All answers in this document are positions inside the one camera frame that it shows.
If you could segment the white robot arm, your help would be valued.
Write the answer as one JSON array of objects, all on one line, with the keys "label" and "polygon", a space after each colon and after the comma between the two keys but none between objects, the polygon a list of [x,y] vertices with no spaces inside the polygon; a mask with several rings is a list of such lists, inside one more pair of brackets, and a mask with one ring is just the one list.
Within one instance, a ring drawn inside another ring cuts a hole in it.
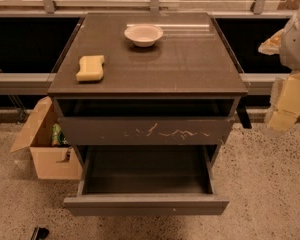
[{"label": "white robot arm", "polygon": [[283,29],[259,46],[258,52],[278,54],[280,63],[291,70],[285,79],[275,80],[264,120],[266,134],[278,137],[290,130],[300,117],[300,7]]}]

